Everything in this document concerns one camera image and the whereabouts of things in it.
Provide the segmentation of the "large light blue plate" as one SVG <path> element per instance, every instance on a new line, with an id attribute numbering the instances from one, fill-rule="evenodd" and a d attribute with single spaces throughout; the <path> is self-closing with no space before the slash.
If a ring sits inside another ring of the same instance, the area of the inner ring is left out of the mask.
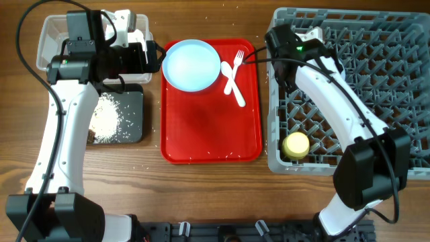
<path id="1" fill-rule="evenodd" d="M 162 64 L 164 78 L 184 92 L 203 91 L 218 78 L 221 60 L 213 46 L 203 40 L 188 39 L 173 44 Z"/>

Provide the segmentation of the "white plastic spoon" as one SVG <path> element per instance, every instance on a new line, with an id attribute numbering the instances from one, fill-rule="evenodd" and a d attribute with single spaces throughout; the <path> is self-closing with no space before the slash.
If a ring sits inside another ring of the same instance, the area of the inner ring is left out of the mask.
<path id="1" fill-rule="evenodd" d="M 236 101 L 240 107 L 245 107 L 246 102 L 244 97 L 242 96 L 237 84 L 235 83 L 235 75 L 237 72 L 237 66 L 235 65 L 233 68 L 226 62 L 221 62 L 221 72 L 222 74 L 228 78 L 227 83 L 230 85 L 232 92 L 236 98 Z"/>

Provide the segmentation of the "rice and food scraps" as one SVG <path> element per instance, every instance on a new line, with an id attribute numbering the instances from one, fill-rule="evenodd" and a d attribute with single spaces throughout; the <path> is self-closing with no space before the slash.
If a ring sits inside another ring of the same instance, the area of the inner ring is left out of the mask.
<path id="1" fill-rule="evenodd" d="M 130 141 L 131 117 L 135 114 L 127 99 L 118 93 L 102 93 L 92 114 L 88 144 L 111 144 Z"/>

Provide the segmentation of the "white plastic fork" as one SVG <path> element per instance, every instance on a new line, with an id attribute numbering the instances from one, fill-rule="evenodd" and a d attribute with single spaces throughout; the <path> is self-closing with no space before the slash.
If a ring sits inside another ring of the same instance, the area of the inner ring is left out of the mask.
<path id="1" fill-rule="evenodd" d="M 243 57 L 244 57 L 244 50 L 239 50 L 234 58 L 233 64 L 234 67 L 232 68 L 232 78 L 235 79 L 236 73 L 238 70 L 238 67 L 242 64 Z M 229 95 L 232 91 L 232 85 L 227 82 L 225 88 L 224 88 L 224 94 Z"/>

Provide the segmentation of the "yellow cup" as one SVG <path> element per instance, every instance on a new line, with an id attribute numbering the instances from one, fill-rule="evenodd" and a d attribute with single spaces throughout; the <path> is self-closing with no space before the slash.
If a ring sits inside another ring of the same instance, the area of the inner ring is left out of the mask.
<path id="1" fill-rule="evenodd" d="M 301 132 L 293 132 L 283 140 L 283 154 L 293 160 L 303 159 L 310 150 L 310 141 L 308 137 Z"/>

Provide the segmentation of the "white paper napkin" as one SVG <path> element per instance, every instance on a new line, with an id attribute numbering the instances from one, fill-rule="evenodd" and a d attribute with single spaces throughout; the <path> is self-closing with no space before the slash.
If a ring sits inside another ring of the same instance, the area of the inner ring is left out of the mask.
<path id="1" fill-rule="evenodd" d="M 114 35 L 114 31 L 111 29 L 106 29 L 105 38 L 109 39 Z M 144 34 L 140 30 L 135 30 L 134 32 L 128 33 L 128 43 L 144 43 Z"/>

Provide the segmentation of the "light blue bowl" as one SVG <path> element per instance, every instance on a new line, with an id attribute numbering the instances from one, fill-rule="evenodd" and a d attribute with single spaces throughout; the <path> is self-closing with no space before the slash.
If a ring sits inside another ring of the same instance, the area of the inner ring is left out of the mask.
<path id="1" fill-rule="evenodd" d="M 338 62 L 339 62 L 339 64 L 342 67 L 342 69 L 340 71 L 340 75 L 341 75 L 342 79 L 345 81 L 346 80 L 346 70 L 345 70 L 345 67 L 344 67 L 344 65 L 342 63 L 342 60 L 340 58 L 338 59 Z"/>

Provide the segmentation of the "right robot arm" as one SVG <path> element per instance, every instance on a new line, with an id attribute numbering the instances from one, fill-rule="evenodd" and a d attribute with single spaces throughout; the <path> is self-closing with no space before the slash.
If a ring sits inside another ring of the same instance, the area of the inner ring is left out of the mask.
<path id="1" fill-rule="evenodd" d="M 394 200 L 394 224 L 399 219 L 399 191 L 406 187 L 411 138 L 403 128 L 390 129 L 376 117 L 345 81 L 334 50 L 320 36 L 295 33 L 290 25 L 273 27 L 265 35 L 276 82 L 287 93 L 303 91 L 323 114 L 343 151 L 333 174 L 336 194 L 315 215 L 315 236 L 334 241 L 347 234 L 376 205 Z"/>

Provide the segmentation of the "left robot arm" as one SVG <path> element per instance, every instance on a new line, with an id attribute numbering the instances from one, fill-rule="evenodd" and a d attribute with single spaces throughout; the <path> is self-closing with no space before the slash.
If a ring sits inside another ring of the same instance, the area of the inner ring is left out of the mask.
<path id="1" fill-rule="evenodd" d="M 133 214 L 106 214 L 83 189 L 89 125 L 105 81 L 156 73 L 165 50 L 136 28 L 132 11 L 67 13 L 68 36 L 42 81 L 49 110 L 36 166 L 23 194 L 7 199 L 18 241 L 148 241 Z"/>

